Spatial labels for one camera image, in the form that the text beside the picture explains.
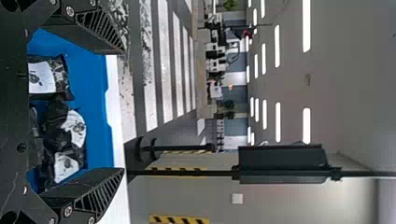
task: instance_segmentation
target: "yellow black hazard stripe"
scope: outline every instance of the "yellow black hazard stripe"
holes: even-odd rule
[[[205,167],[157,167],[151,166],[146,170],[153,171],[205,171]],[[176,179],[203,179],[205,176],[166,176],[166,175],[151,175],[150,177],[156,178],[176,178]]]
[[[195,151],[164,151],[164,154],[213,154],[212,151],[195,150]]]
[[[175,217],[175,216],[149,216],[150,223],[160,224],[209,224],[209,219],[204,217]]]

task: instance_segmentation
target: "gray floor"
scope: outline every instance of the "gray floor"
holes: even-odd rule
[[[123,110],[123,125],[131,125],[131,129],[135,126],[135,131],[130,131],[124,127],[124,136],[127,135],[127,142],[125,143],[125,153],[128,169],[144,169],[151,161],[138,162],[134,153],[134,142],[137,136],[144,136],[143,145],[147,145],[149,140],[157,138],[157,146],[172,146],[172,145],[199,145],[205,137],[205,131],[198,135],[197,133],[197,118],[196,111],[192,110],[181,117],[177,117],[177,106],[173,103],[174,119],[166,124],[163,122],[163,98],[162,98],[162,85],[161,85],[161,58],[157,53],[160,50],[160,34],[158,25],[158,1],[151,1],[152,11],[152,37],[154,52],[154,74],[157,80],[156,89],[156,106],[157,106],[157,119],[158,128],[148,132],[146,123],[146,108],[145,108],[145,74],[143,63],[143,49],[141,37],[141,11],[137,3],[129,5],[129,49],[128,57],[124,58],[120,63],[120,99],[121,107]],[[169,6],[169,38],[170,38],[170,63],[171,63],[171,78],[173,95],[172,100],[175,102],[176,96],[176,74],[175,64],[181,63],[184,66],[184,55],[181,53],[181,61],[175,62],[174,59],[174,24],[173,12],[177,14],[180,19],[180,27],[186,27],[189,34],[191,34],[191,13],[184,0],[168,0]],[[135,223],[149,223],[149,182],[145,177],[130,178],[129,184],[129,197],[132,222]]]

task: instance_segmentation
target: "floor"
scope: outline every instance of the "floor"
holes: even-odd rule
[[[115,1],[115,17],[127,21],[128,55],[118,56],[122,137],[128,169],[144,169],[133,147],[137,136],[157,146],[200,145],[205,127],[196,115],[196,68],[191,0]],[[149,182],[130,178],[132,223],[149,222]]]

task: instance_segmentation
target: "black pole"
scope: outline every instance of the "black pole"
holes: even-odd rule
[[[339,169],[317,171],[158,171],[158,170],[128,170],[128,175],[163,175],[163,176],[322,176],[338,181],[341,178],[396,178],[396,172],[376,171],[340,171]]]
[[[204,146],[169,146],[169,147],[143,147],[144,151],[215,151],[215,146],[213,144],[206,144]]]
[[[220,28],[246,28],[246,29],[254,29],[255,27],[258,26],[273,26],[273,23],[263,23],[263,24],[257,24],[255,26],[249,27],[248,25],[229,25],[229,26],[221,26]],[[207,27],[198,27],[198,30],[204,30],[204,29],[209,29]]]

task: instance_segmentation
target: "blue platform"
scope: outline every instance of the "blue platform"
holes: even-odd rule
[[[78,109],[87,124],[88,170],[113,167],[112,135],[106,116],[106,57],[82,49],[44,30],[35,32],[27,52],[41,56],[65,56],[71,90],[76,98],[69,105]]]

